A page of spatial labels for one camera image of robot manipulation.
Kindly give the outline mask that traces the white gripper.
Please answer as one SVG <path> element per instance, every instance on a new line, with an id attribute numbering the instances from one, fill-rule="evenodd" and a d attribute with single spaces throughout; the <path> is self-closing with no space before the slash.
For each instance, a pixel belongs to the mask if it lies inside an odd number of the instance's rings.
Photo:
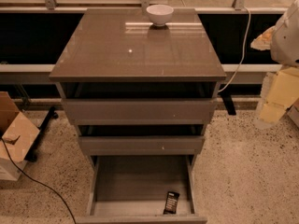
<path id="1" fill-rule="evenodd" d="M 270 50 L 274 61 L 289 65 L 276 73 L 267 73 L 263 79 L 254 119 L 255 127 L 263 130 L 276 125 L 299 99 L 299 0 L 294 0 L 275 27 L 254 38 L 250 46 Z"/>

